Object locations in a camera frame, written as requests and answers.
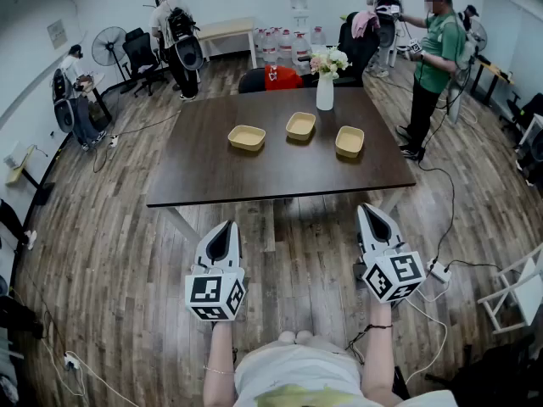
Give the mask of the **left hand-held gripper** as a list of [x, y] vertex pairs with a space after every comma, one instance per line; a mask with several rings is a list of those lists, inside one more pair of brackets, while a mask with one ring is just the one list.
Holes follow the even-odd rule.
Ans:
[[196, 247], [191, 274], [185, 277], [185, 305], [201, 321], [233, 321], [246, 294], [236, 222], [224, 221]]

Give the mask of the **beige tray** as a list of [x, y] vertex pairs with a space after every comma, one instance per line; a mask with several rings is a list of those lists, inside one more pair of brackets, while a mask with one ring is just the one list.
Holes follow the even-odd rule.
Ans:
[[313, 132], [316, 123], [316, 116], [310, 113], [296, 112], [289, 119], [286, 125], [286, 132], [289, 138], [298, 141], [307, 141]]
[[250, 125], [237, 125], [228, 134], [228, 141], [235, 148], [250, 152], [259, 151], [265, 141], [266, 131]]
[[362, 149], [364, 138], [363, 130], [348, 125], [342, 126], [335, 140], [336, 154], [355, 159]]

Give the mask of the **person's right forearm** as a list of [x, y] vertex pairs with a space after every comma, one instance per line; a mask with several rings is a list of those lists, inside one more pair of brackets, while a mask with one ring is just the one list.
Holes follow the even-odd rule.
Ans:
[[[381, 304], [371, 296], [369, 324], [392, 325], [390, 305]], [[401, 403], [401, 398], [392, 392], [394, 374], [392, 328], [370, 330], [367, 332], [367, 352], [361, 377], [363, 395], [383, 407], [395, 407]]]

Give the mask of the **person's left forearm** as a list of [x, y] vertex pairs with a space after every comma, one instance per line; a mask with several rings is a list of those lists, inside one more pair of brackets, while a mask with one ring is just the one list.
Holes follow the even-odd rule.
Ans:
[[208, 363], [204, 369], [204, 407], [233, 407], [236, 389], [230, 321], [217, 322], [214, 326]]

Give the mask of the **white desk with wooden top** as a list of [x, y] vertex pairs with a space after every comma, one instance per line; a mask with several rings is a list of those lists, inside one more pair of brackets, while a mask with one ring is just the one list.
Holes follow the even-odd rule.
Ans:
[[202, 25], [198, 30], [197, 38], [202, 48], [204, 61], [210, 61], [208, 44], [211, 43], [213, 40], [228, 38], [231, 36], [247, 36], [249, 41], [249, 51], [251, 55], [252, 67], [256, 69], [258, 65], [255, 51], [255, 40], [253, 37], [254, 29], [255, 22], [253, 17], [224, 20], [220, 22], [210, 23], [207, 25]]

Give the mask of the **person's white shirt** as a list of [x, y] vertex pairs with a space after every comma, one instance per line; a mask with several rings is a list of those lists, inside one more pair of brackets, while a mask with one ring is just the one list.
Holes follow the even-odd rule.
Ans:
[[[361, 374], [346, 354], [289, 344], [247, 355], [235, 371], [233, 407], [383, 407], [361, 391]], [[396, 407], [457, 407], [441, 390]]]

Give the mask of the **black office chair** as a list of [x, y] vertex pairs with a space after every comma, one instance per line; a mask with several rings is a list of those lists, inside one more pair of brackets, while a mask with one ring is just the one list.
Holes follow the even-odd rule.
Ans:
[[487, 350], [472, 361], [472, 346], [464, 347], [464, 366], [446, 380], [426, 374], [427, 381], [452, 392], [458, 407], [543, 407], [543, 348], [533, 359], [535, 336]]
[[151, 48], [151, 37], [141, 28], [127, 32], [122, 48], [129, 60], [130, 68], [126, 67], [132, 81], [142, 81], [141, 86], [134, 92], [134, 96], [147, 89], [152, 96], [152, 85], [156, 82], [165, 82], [165, 70], [157, 49]]
[[339, 32], [338, 49], [347, 55], [350, 66], [339, 71], [339, 78], [334, 81], [338, 87], [363, 87], [363, 72], [379, 46], [378, 33], [372, 27], [367, 27], [362, 37], [352, 37], [351, 27], [355, 16], [356, 12], [349, 14]]

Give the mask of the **white metal rack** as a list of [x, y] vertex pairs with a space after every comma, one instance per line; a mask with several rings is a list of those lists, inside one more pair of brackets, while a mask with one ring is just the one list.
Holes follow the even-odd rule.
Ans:
[[[495, 278], [500, 281], [501, 289], [478, 300], [494, 327], [493, 334], [530, 326], [543, 304], [543, 243], [507, 268], [499, 270]], [[518, 308], [521, 321], [502, 326], [498, 313], [509, 298]]]

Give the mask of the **white ceramic vase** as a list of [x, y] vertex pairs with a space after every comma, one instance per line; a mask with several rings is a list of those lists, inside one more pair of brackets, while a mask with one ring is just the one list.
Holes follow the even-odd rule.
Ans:
[[316, 107], [321, 111], [330, 111], [333, 109], [333, 101], [333, 76], [331, 73], [322, 73], [317, 83]]

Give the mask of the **black dining chair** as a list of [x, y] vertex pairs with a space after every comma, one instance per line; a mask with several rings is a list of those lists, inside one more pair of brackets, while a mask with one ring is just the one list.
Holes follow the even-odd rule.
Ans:
[[245, 73], [239, 84], [238, 93], [265, 92], [265, 67], [249, 70]]

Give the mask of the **pastel flower bouquet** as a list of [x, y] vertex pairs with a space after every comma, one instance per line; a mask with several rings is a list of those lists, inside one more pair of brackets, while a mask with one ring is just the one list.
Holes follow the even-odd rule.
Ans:
[[310, 60], [310, 70], [313, 75], [329, 76], [332, 80], [338, 79], [339, 72], [348, 69], [351, 65], [347, 54], [337, 47], [313, 53]]

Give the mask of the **small yellow side desk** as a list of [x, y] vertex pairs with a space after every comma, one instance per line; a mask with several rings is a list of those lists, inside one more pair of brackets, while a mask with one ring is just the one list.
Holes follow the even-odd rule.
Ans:
[[38, 183], [37, 180], [26, 169], [31, 155], [36, 150], [42, 153], [46, 158], [48, 157], [48, 155], [41, 149], [39, 149], [36, 144], [30, 145], [26, 149], [25, 156], [20, 161], [20, 164], [17, 164], [14, 168], [10, 168], [10, 171], [7, 174], [5, 180], [5, 185], [7, 187], [12, 187], [19, 181], [20, 177], [23, 176], [36, 190], [33, 198], [33, 203], [38, 206], [44, 206], [48, 202], [49, 197], [51, 196], [51, 193], [55, 187], [55, 184], [47, 182]]

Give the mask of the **group of clear water jugs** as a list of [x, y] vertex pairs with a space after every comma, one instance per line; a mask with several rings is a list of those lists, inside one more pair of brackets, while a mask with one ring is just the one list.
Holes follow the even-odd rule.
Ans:
[[287, 64], [304, 72], [309, 70], [313, 53], [326, 47], [326, 36], [321, 26], [310, 33], [272, 27], [255, 28], [253, 39], [257, 58], [265, 64]]

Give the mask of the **black standing fan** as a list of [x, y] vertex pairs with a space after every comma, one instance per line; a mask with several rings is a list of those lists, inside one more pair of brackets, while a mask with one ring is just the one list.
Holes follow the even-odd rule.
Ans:
[[109, 67], [116, 65], [122, 78], [126, 81], [121, 61], [126, 56], [123, 44], [126, 41], [126, 32], [118, 27], [111, 26], [100, 31], [92, 43], [92, 58], [103, 66]]

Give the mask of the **wall poster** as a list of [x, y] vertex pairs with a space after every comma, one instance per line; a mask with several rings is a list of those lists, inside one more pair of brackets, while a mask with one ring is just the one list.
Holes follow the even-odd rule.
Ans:
[[67, 35], [63, 20], [57, 20], [49, 25], [48, 35], [54, 49], [59, 49], [67, 43]]

